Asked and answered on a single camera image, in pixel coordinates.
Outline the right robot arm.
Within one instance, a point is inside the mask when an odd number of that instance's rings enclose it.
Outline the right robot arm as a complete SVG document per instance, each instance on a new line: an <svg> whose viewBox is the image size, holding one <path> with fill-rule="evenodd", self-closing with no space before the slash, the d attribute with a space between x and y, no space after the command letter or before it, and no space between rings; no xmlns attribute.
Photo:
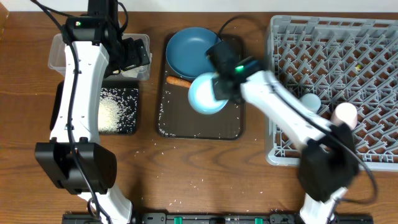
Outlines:
<svg viewBox="0 0 398 224"><path fill-rule="evenodd" d="M242 99L262 111L300 153L298 179L305 191L300 209L304 223L330 223L334 210L359 172L350 127L309 111L252 57L241 60L229 43L206 51L216 70L212 87L217 100Z"/></svg>

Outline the orange carrot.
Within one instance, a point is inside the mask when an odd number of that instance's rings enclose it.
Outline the orange carrot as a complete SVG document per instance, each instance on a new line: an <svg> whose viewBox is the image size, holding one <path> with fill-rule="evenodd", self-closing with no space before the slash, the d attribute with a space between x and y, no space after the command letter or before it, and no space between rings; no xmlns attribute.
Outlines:
<svg viewBox="0 0 398 224"><path fill-rule="evenodd" d="M180 87L184 87L184 88L190 88L192 85L192 83L189 81L186 81L181 78L173 77L173 76L168 76L166 78L166 82L171 85L180 86Z"/></svg>

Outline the pink plastic cup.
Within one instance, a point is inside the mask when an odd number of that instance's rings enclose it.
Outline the pink plastic cup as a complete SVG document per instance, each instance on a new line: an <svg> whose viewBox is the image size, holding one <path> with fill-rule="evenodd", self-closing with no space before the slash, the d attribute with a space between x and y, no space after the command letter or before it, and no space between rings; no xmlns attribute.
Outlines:
<svg viewBox="0 0 398 224"><path fill-rule="evenodd" d="M333 111L330 121L335 125L345 123L350 127L350 130L353 130L358 122L357 109L351 103L340 103Z"/></svg>

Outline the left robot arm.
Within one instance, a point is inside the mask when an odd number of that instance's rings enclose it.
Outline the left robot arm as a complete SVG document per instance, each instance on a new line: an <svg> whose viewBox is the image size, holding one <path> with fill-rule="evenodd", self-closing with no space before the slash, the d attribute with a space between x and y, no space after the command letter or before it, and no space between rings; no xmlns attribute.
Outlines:
<svg viewBox="0 0 398 224"><path fill-rule="evenodd" d="M65 44L66 72L60 107L48 142L35 158L54 186L86 200L80 223L135 223L132 202L116 184L116 156L100 144L98 111L103 80L148 65L140 39L124 38L119 1L90 1L81 16L58 26Z"/></svg>

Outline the light blue rice bowl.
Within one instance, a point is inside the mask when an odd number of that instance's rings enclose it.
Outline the light blue rice bowl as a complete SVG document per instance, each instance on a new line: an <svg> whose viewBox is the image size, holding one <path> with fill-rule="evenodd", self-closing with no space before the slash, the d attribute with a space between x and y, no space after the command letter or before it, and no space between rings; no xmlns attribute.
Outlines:
<svg viewBox="0 0 398 224"><path fill-rule="evenodd" d="M212 78L215 73L207 72L199 75L188 90L190 106L200 114L215 114L227 104L227 100L217 100L213 91Z"/></svg>

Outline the light blue plastic cup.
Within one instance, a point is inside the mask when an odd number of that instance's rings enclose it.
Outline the light blue plastic cup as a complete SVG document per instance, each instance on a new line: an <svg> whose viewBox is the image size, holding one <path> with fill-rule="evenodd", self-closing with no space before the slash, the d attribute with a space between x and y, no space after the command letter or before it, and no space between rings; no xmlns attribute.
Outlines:
<svg viewBox="0 0 398 224"><path fill-rule="evenodd" d="M306 109L313 113L317 113L322 105L319 97L313 93L307 93L303 95L299 100L304 105L304 107L306 107Z"/></svg>

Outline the dark blue plate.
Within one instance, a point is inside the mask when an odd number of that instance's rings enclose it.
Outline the dark blue plate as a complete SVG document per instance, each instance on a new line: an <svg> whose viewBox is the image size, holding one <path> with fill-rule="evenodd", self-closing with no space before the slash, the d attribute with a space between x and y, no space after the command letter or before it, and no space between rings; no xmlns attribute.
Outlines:
<svg viewBox="0 0 398 224"><path fill-rule="evenodd" d="M203 27L188 27L174 34L166 46L166 59L171 69L189 80L202 73L214 72L206 51L220 42L211 30Z"/></svg>

